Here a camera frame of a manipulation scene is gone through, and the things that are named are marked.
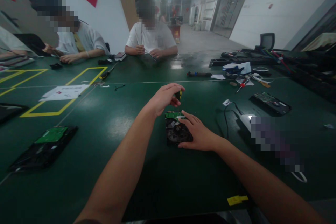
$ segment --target screwdriver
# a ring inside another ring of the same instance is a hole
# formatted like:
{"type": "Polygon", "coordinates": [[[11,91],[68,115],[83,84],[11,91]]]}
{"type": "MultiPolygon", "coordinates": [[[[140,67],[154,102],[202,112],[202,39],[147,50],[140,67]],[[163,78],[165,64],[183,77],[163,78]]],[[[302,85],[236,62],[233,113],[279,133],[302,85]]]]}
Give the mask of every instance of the screwdriver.
{"type": "Polygon", "coordinates": [[[103,73],[102,75],[99,76],[99,79],[106,79],[111,71],[116,67],[116,65],[118,64],[119,62],[117,62],[110,70],[108,70],[107,72],[103,73]]]}
{"type": "Polygon", "coordinates": [[[250,79],[245,78],[245,79],[243,80],[243,82],[240,84],[240,88],[237,90],[236,93],[238,93],[238,91],[239,91],[241,88],[245,87],[245,85],[246,85],[249,81],[250,81],[250,79]]]}

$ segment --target person's right hand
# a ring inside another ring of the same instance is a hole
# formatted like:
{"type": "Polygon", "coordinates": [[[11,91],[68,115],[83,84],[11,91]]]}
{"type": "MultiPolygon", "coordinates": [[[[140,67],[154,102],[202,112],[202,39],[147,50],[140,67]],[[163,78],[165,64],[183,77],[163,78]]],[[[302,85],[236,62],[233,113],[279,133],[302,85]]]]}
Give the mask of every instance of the person's right hand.
{"type": "Polygon", "coordinates": [[[45,48],[42,51],[44,51],[45,53],[53,54],[55,50],[55,47],[52,47],[49,44],[45,44],[45,48]]]}
{"type": "Polygon", "coordinates": [[[143,45],[137,45],[135,49],[138,54],[145,54],[145,47],[143,45]]]}
{"type": "Polygon", "coordinates": [[[191,115],[184,110],[182,110],[182,114],[188,119],[178,120],[185,124],[192,134],[194,140],[193,142],[182,142],[178,145],[179,148],[184,149],[195,149],[199,151],[214,151],[218,141],[223,141],[223,138],[213,133],[207,127],[203,125],[200,119],[196,116],[191,115]]]}

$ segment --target dark hair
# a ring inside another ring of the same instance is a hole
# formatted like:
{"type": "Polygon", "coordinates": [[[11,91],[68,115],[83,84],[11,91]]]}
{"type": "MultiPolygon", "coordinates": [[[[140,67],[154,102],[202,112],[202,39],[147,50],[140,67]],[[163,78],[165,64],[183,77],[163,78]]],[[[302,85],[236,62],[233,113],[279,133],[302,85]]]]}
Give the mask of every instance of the dark hair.
{"type": "Polygon", "coordinates": [[[62,0],[29,0],[31,7],[43,16],[61,16],[65,13],[66,7],[62,0]]]}
{"type": "Polygon", "coordinates": [[[155,15],[154,0],[135,0],[135,7],[137,15],[145,20],[151,20],[155,15]]]}

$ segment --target glass door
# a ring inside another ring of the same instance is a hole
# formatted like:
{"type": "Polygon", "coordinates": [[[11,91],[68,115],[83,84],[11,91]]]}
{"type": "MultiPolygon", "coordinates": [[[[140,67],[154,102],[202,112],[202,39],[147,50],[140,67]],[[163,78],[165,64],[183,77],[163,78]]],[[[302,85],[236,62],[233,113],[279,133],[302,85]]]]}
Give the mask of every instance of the glass door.
{"type": "Polygon", "coordinates": [[[245,0],[220,0],[213,32],[229,38],[245,0]]]}

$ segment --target hand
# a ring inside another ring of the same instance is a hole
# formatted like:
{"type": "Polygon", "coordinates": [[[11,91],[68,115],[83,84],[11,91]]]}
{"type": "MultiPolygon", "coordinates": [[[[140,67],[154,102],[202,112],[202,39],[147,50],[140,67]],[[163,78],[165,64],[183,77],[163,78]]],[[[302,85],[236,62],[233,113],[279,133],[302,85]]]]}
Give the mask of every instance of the hand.
{"type": "Polygon", "coordinates": [[[185,88],[176,83],[170,83],[166,86],[162,86],[156,94],[149,100],[145,108],[154,111],[156,116],[160,116],[165,107],[169,104],[178,107],[181,102],[174,96],[175,93],[185,88]]]}
{"type": "Polygon", "coordinates": [[[188,119],[178,120],[180,123],[186,125],[190,133],[192,134],[194,140],[193,142],[182,142],[178,145],[179,148],[184,149],[195,149],[199,151],[214,151],[216,146],[218,145],[218,141],[223,141],[225,139],[213,133],[207,127],[203,125],[200,119],[196,116],[188,114],[184,110],[182,110],[182,114],[188,119]]]}
{"type": "Polygon", "coordinates": [[[64,62],[64,63],[72,63],[74,61],[77,61],[79,59],[81,59],[82,56],[80,54],[67,54],[67,55],[64,55],[62,56],[59,60],[64,62]]]}
{"type": "Polygon", "coordinates": [[[55,47],[52,47],[49,44],[45,44],[45,48],[42,51],[44,51],[45,53],[53,54],[55,50],[55,47]]]}
{"type": "Polygon", "coordinates": [[[137,45],[135,49],[138,54],[145,54],[145,47],[143,45],[137,45]]]}
{"type": "Polygon", "coordinates": [[[162,57],[162,51],[160,51],[159,49],[154,49],[150,52],[152,57],[156,57],[156,58],[160,58],[162,57]]]}

